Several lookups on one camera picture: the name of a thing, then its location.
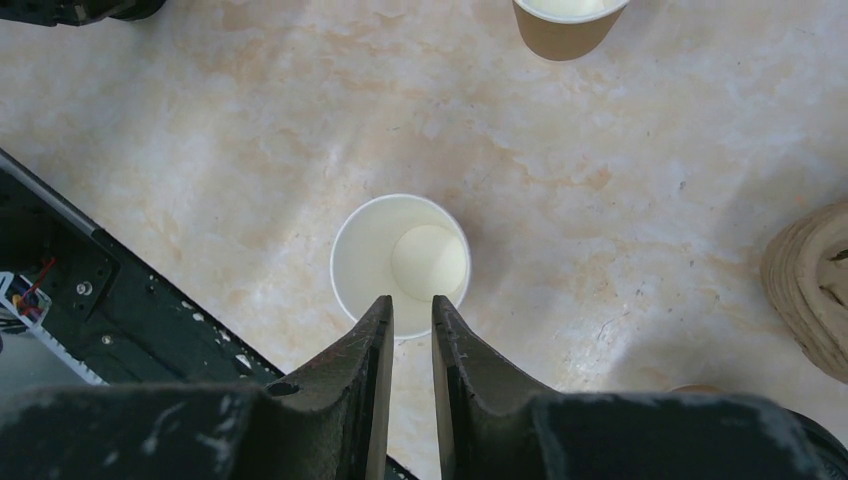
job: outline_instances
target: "cup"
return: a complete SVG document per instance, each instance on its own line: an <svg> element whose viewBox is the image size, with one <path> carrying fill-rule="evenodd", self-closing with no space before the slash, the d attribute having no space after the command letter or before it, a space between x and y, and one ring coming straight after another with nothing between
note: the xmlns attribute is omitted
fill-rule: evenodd
<svg viewBox="0 0 848 480"><path fill-rule="evenodd" d="M514 0L514 8L527 47L544 59L563 61L597 47L628 1Z"/></svg>
<svg viewBox="0 0 848 480"><path fill-rule="evenodd" d="M354 322L391 295L396 340L430 333L434 295L459 306L471 279L471 250L459 223L431 200L375 198L345 220L333 243L330 280Z"/></svg>

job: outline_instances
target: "beige marble surface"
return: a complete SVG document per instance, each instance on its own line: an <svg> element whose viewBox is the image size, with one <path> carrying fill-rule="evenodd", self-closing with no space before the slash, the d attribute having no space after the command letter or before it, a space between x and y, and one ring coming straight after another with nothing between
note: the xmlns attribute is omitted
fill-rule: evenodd
<svg viewBox="0 0 848 480"><path fill-rule="evenodd" d="M466 229L461 311L567 391L701 382L848 442L758 263L848 194L848 4L633 0L579 60L507 0L177 1L0 28L0 145L282 369L350 327L345 217L426 195ZM389 451L438 478L430 339L395 351Z"/></svg>

